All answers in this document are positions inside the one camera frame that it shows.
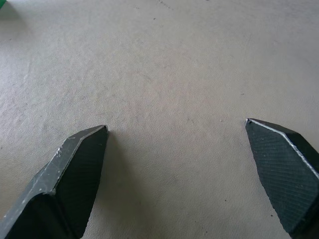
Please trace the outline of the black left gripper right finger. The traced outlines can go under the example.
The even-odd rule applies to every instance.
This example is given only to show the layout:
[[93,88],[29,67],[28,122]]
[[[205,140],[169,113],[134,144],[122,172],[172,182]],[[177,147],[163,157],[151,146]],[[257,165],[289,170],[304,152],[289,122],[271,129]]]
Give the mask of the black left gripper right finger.
[[319,154],[299,133],[248,118],[245,123],[262,186],[293,239],[319,237]]

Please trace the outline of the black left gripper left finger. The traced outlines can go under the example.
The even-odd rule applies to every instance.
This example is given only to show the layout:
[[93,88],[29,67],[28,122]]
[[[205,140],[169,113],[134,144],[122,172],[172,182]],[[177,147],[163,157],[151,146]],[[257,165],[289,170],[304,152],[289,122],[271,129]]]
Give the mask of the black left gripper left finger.
[[0,223],[2,239],[80,239],[100,184],[108,128],[65,139]]

